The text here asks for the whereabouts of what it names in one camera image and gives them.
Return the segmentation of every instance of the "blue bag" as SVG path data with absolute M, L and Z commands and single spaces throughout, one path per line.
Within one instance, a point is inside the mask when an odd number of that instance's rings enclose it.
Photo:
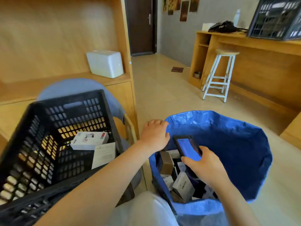
M 171 139 L 165 150 L 177 149 L 174 135 L 192 135 L 195 141 L 213 151 L 223 163 L 231 182 L 246 201 L 253 201 L 272 164 L 272 152 L 263 130 L 244 121 L 213 111 L 189 111 L 166 118 Z M 181 215 L 209 215 L 223 211 L 218 200 L 204 199 L 186 204 L 173 202 L 156 167 L 158 152 L 149 158 L 153 184 L 171 209 Z

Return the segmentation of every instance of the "black plastic crate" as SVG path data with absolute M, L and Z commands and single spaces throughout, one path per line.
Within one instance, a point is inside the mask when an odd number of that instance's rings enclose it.
M 283 41 L 301 38 L 301 0 L 260 0 L 247 36 Z
M 79 131 L 105 131 L 108 143 L 122 152 L 103 90 L 31 103 L 0 159 L 0 222 L 32 225 L 69 191 L 100 168 L 92 168 L 94 151 L 72 150 Z M 120 202 L 134 197 L 131 185 Z

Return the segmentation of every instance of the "wall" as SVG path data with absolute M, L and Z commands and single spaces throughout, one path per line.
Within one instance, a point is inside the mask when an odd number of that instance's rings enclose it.
M 203 23 L 233 21 L 238 9 L 238 26 L 248 28 L 258 0 L 200 0 L 197 13 L 188 13 L 187 22 L 180 22 L 180 11 L 169 16 L 163 13 L 163 1 L 158 0 L 157 52 L 190 66 L 196 31 Z

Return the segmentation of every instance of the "white stool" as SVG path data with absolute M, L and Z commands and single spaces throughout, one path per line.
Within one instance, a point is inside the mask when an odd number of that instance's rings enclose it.
M 204 96 L 203 96 L 203 100 L 205 99 L 206 96 L 214 96 L 214 97 L 224 98 L 224 103 L 225 103 L 226 100 L 227 100 L 227 95 L 228 95 L 232 70 L 233 70 L 234 61 L 235 61 L 235 56 L 238 55 L 239 52 L 216 49 L 216 53 L 217 53 L 217 56 L 215 58 L 215 61 L 214 61 L 213 66 L 211 68 L 211 71 L 210 71 L 210 73 L 207 77 L 206 83 L 205 83 L 205 85 L 203 87 L 203 90 L 202 90 L 202 91 L 204 91 L 206 89 L 206 91 L 204 93 Z M 222 56 L 228 56 L 229 57 L 228 67 L 227 67 L 225 77 L 217 77 L 217 76 L 214 76 L 214 74 L 215 74 L 216 68 L 219 65 L 219 61 L 221 60 Z M 214 78 L 223 79 L 224 82 L 213 82 L 212 79 L 214 79 Z M 223 85 L 223 86 L 222 87 L 220 87 L 220 86 L 211 86 L 211 84 L 217 84 L 217 85 Z M 224 93 L 224 88 L 225 87 L 226 87 L 225 95 L 207 93 L 209 88 L 221 89 L 222 93 Z

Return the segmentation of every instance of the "phone screen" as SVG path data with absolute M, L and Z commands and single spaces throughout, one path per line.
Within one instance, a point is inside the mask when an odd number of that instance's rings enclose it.
M 177 139 L 177 141 L 186 157 L 189 157 L 194 161 L 201 160 L 202 154 L 200 153 L 199 147 L 195 145 L 193 139 Z

